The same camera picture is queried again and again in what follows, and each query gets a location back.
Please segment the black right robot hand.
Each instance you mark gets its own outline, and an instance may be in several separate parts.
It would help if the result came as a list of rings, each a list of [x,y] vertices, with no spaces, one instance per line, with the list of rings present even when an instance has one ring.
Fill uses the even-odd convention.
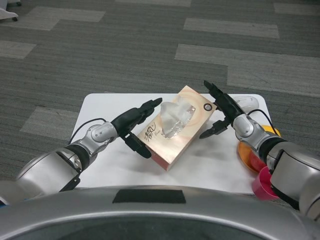
[[[245,114],[242,108],[227,93],[222,92],[215,84],[206,80],[203,84],[208,89],[208,93],[215,99],[213,104],[217,106],[219,111],[223,112],[224,120],[218,120],[213,123],[210,129],[207,129],[199,136],[200,139],[221,134],[227,130],[229,125],[233,126],[233,122],[238,116]]]

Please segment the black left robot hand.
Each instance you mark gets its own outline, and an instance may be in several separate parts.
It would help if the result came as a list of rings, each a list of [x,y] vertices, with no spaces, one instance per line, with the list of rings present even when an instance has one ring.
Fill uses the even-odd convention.
[[[157,98],[149,100],[139,108],[131,108],[126,112],[117,116],[111,124],[117,131],[117,136],[120,137],[125,144],[134,152],[137,152],[143,158],[149,159],[152,154],[146,145],[132,133],[136,125],[142,124],[150,115],[153,114],[155,108],[162,103],[163,99]]]

